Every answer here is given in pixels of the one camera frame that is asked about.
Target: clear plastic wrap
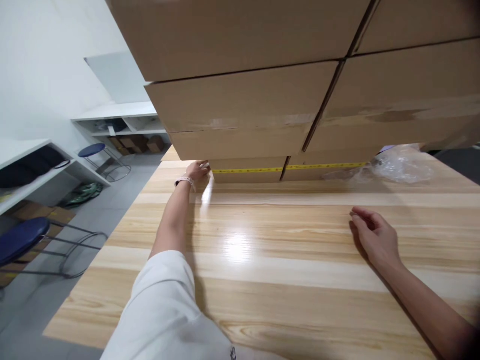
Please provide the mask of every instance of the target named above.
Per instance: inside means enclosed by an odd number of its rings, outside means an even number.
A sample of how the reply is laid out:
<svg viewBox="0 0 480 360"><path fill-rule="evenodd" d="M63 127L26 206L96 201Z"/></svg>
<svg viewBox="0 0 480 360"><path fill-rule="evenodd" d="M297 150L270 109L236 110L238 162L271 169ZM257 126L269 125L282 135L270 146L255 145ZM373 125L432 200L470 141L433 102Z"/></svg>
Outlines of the clear plastic wrap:
<svg viewBox="0 0 480 360"><path fill-rule="evenodd" d="M349 180L368 183L374 178L383 178L396 183L415 184L434 177L434 170L418 164L412 157L412 148L419 151L418 144L399 145L378 154L367 165L349 170L336 171L324 176L326 180Z"/></svg>

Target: cardboard box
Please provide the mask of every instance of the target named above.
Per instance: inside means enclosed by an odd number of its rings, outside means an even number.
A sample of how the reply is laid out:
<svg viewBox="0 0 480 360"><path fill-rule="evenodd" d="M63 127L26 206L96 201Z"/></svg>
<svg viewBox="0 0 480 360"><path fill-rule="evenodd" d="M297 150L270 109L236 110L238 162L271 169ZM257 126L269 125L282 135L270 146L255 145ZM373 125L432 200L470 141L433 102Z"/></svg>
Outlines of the cardboard box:
<svg viewBox="0 0 480 360"><path fill-rule="evenodd" d="M138 144L138 146L134 146L131 149L137 154L143 154L149 150L149 147L147 144Z"/></svg>
<svg viewBox="0 0 480 360"><path fill-rule="evenodd" d="M43 206L33 201L22 200L8 215L21 221L27 221L35 218L47 218L53 210L52 207Z"/></svg>
<svg viewBox="0 0 480 360"><path fill-rule="evenodd" d="M182 160L287 157L301 151L336 67L323 62L146 89Z"/></svg>
<svg viewBox="0 0 480 360"><path fill-rule="evenodd" d="M23 271L27 267L27 264L9 264L2 267L2 270L15 270ZM0 272L0 289L6 288L19 274L14 272Z"/></svg>
<svg viewBox="0 0 480 360"><path fill-rule="evenodd" d="M287 157L298 154L311 124L169 134L182 160Z"/></svg>
<svg viewBox="0 0 480 360"><path fill-rule="evenodd" d="M116 148L116 150L122 154L123 156L128 156L128 155L132 155L132 154L135 154L135 151L133 151L132 149L128 148L128 147L125 147L122 142L120 141L121 140L121 136L110 136L108 138L110 140L110 142L112 143L112 145Z"/></svg>
<svg viewBox="0 0 480 360"><path fill-rule="evenodd" d="M369 3L108 1L148 82L342 58Z"/></svg>
<svg viewBox="0 0 480 360"><path fill-rule="evenodd" d="M50 215L48 215L48 218L50 220L54 220L62 224L68 224L73 220L75 216L77 216L77 214L74 213L73 211L55 206L53 208L53 211L50 213Z"/></svg>
<svg viewBox="0 0 480 360"><path fill-rule="evenodd" d="M355 53L437 44L480 36L478 0L382 0Z"/></svg>
<svg viewBox="0 0 480 360"><path fill-rule="evenodd" d="M73 211L61 207L43 206L39 203L28 200L23 200L18 203L8 215L21 221L35 218L49 218L50 220L58 221L63 224L68 224L76 216ZM56 238L62 230L63 227L52 224L47 235Z"/></svg>
<svg viewBox="0 0 480 360"><path fill-rule="evenodd" d="M150 151L154 154L161 153L165 148L164 140L161 136L152 136L146 143Z"/></svg>
<svg viewBox="0 0 480 360"><path fill-rule="evenodd" d="M216 183L277 183L286 157L209 160Z"/></svg>
<svg viewBox="0 0 480 360"><path fill-rule="evenodd" d="M348 171L364 166L381 149L382 147L378 146L295 155L288 161L282 181L322 180L326 174Z"/></svg>
<svg viewBox="0 0 480 360"><path fill-rule="evenodd" d="M120 142L126 148L144 147L149 140L143 135L124 135L120 138Z"/></svg>
<svg viewBox="0 0 480 360"><path fill-rule="evenodd" d="M315 120L336 68L336 62L321 62L153 83L145 89L169 134L280 128Z"/></svg>
<svg viewBox="0 0 480 360"><path fill-rule="evenodd" d="M441 142L479 121L480 39L347 60L307 152Z"/></svg>

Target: wood grain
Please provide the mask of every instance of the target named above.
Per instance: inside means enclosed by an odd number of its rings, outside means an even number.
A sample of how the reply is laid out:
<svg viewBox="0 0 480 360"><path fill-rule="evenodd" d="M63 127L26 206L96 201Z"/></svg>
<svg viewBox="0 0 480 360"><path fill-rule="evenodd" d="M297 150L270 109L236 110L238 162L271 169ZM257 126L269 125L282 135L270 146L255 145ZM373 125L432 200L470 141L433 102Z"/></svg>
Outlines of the wood grain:
<svg viewBox="0 0 480 360"><path fill-rule="evenodd" d="M287 359L433 359L349 228L353 205L382 213L408 268L476 321L480 187L427 154L411 156L434 169L431 181L200 184L190 196L187 257L200 308L235 343ZM190 163L162 162L45 335L107 345L172 181Z"/></svg>

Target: yellow measuring tape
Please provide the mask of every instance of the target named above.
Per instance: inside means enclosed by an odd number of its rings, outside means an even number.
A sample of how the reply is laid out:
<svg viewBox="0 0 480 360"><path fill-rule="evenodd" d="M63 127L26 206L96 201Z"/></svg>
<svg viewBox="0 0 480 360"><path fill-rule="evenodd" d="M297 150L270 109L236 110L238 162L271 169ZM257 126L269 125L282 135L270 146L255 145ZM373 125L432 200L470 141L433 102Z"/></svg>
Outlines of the yellow measuring tape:
<svg viewBox="0 0 480 360"><path fill-rule="evenodd" d="M338 164L316 164L316 165L288 165L287 170L300 169L326 169L326 168L359 168L367 165L366 162L346 162Z"/></svg>
<svg viewBox="0 0 480 360"><path fill-rule="evenodd" d="M348 162L337 164L317 164L317 165L288 165L287 170L300 169L326 169L326 168L359 168L365 166L366 162ZM214 174L240 174L240 173L275 173L281 172L283 167L263 167L263 168L249 168L249 169L222 169L212 170Z"/></svg>
<svg viewBox="0 0 480 360"><path fill-rule="evenodd" d="M214 174L238 174L238 173L275 173L281 172L283 167L263 167L255 169L224 169L224 170L212 170Z"/></svg>

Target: white desk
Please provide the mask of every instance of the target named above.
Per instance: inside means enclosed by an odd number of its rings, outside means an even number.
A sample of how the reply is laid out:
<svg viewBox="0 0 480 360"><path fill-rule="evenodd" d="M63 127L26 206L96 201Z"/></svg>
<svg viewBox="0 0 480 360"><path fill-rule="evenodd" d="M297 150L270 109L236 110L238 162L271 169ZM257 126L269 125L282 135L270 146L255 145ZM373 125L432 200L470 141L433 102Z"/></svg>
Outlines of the white desk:
<svg viewBox="0 0 480 360"><path fill-rule="evenodd" d="M39 176L32 183L16 189L13 194L4 199L4 201L0 202L0 215L4 214L7 210L18 204L20 201L32 194L35 190L38 190L40 187L64 171L84 183L101 183L103 186L107 187L111 185L95 171L83 165L80 161L77 161L73 154L63 149L61 146L53 143L49 139L0 139L0 170L49 144L59 153L61 153L65 159L70 160L70 164L60 169L52 169L45 175Z"/></svg>

